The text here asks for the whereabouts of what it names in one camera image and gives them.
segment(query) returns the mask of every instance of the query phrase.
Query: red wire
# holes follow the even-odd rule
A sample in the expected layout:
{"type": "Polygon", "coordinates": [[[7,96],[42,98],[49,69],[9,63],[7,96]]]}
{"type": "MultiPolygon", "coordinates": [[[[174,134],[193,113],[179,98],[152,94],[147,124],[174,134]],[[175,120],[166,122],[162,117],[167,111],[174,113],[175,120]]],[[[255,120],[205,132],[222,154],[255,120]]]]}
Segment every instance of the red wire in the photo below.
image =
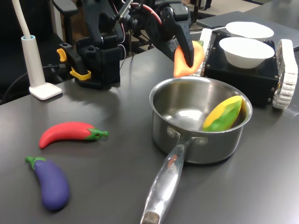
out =
{"type": "MultiPolygon", "coordinates": [[[[115,7],[115,4],[114,4],[114,3],[112,3],[112,4],[113,4],[113,7],[114,7],[114,9],[115,9],[115,11],[116,11],[116,14],[118,14],[118,11],[117,11],[117,9],[116,9],[116,7],[115,7]]],[[[124,42],[125,42],[125,39],[126,39],[126,33],[125,33],[125,29],[124,29],[124,27],[123,27],[122,24],[121,24],[121,29],[122,29],[122,33],[123,33],[123,41],[120,42],[120,43],[124,43],[124,42]]]]}
{"type": "MultiPolygon", "coordinates": [[[[131,3],[131,5],[132,6],[138,6],[139,5],[139,3],[137,3],[137,2],[133,2],[133,3],[131,3]]],[[[155,17],[156,17],[156,19],[158,20],[158,22],[159,22],[159,24],[160,25],[162,25],[162,21],[161,21],[161,19],[160,19],[160,17],[158,16],[158,14],[151,8],[151,7],[149,7],[149,6],[147,6],[147,5],[142,5],[146,10],[149,10],[155,17]]]]}

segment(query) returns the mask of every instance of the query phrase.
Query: stainless steel saucepan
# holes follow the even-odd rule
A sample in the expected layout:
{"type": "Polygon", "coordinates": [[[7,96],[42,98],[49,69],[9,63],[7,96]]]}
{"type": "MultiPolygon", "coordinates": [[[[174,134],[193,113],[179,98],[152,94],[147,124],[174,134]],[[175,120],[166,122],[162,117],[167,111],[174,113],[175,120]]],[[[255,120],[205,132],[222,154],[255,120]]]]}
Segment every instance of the stainless steel saucepan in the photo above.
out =
{"type": "Polygon", "coordinates": [[[165,80],[153,88],[149,100],[153,140],[168,156],[150,188],[140,223],[160,224],[176,192],[184,161],[210,164],[227,159],[251,118],[252,106],[233,86],[201,77],[165,80]],[[242,97],[242,107],[234,125],[222,132],[202,131],[209,113],[236,95],[242,97]]]}

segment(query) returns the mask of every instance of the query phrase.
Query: white bowl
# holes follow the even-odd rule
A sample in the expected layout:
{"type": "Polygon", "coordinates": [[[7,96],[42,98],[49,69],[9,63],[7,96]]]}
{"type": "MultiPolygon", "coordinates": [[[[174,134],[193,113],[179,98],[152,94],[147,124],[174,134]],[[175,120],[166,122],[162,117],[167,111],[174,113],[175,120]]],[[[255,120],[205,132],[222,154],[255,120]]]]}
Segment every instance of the white bowl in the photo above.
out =
{"type": "Polygon", "coordinates": [[[254,39],[228,37],[219,42],[230,64],[238,68],[252,69],[274,55],[269,45],[254,39]]]}
{"type": "Polygon", "coordinates": [[[225,27],[231,36],[246,37],[264,41],[274,35],[273,30],[256,22],[231,22],[225,27]]]}

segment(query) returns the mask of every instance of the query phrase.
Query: yellow clamp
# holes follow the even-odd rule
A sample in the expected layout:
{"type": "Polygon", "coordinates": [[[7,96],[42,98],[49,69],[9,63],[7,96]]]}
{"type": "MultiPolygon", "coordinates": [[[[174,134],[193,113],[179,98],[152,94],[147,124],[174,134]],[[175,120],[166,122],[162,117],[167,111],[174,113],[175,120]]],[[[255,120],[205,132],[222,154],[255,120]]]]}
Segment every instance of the yellow clamp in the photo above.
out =
{"type": "MultiPolygon", "coordinates": [[[[60,48],[60,49],[57,50],[57,53],[60,56],[60,61],[61,62],[66,62],[66,53],[65,53],[65,51],[62,48],[60,48]]],[[[90,79],[92,77],[92,73],[89,70],[87,70],[87,71],[88,71],[88,73],[86,75],[80,75],[73,68],[71,68],[70,74],[72,76],[76,77],[77,79],[80,79],[80,80],[84,81],[84,80],[90,79]]]]}
{"type": "Polygon", "coordinates": [[[88,73],[86,75],[80,75],[79,73],[77,73],[73,68],[71,68],[70,74],[74,77],[76,77],[77,79],[80,79],[81,81],[90,79],[92,77],[92,73],[87,70],[88,73]]]}
{"type": "Polygon", "coordinates": [[[60,48],[60,49],[57,49],[57,53],[60,56],[60,61],[61,62],[66,62],[66,53],[65,53],[65,51],[62,48],[60,48]]]}

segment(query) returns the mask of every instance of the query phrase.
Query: green pepper stem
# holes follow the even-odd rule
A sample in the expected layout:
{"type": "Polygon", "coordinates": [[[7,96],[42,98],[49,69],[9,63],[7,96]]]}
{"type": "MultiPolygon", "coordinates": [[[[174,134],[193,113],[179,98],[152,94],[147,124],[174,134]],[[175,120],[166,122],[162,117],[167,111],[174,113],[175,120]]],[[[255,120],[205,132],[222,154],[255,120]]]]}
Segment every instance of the green pepper stem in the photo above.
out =
{"type": "Polygon", "coordinates": [[[89,128],[88,130],[91,132],[91,134],[88,137],[85,138],[86,140],[97,140],[97,139],[99,139],[103,136],[108,137],[108,132],[107,131],[102,132],[97,128],[89,128]]]}
{"type": "Polygon", "coordinates": [[[31,156],[26,156],[26,157],[25,157],[25,161],[26,161],[26,162],[29,162],[29,163],[31,164],[31,167],[32,167],[33,170],[34,170],[34,163],[35,163],[37,160],[46,161],[46,159],[43,158],[43,157],[31,157],[31,156]]]}
{"type": "Polygon", "coordinates": [[[197,41],[202,47],[204,46],[204,42],[203,41],[197,41]]]}

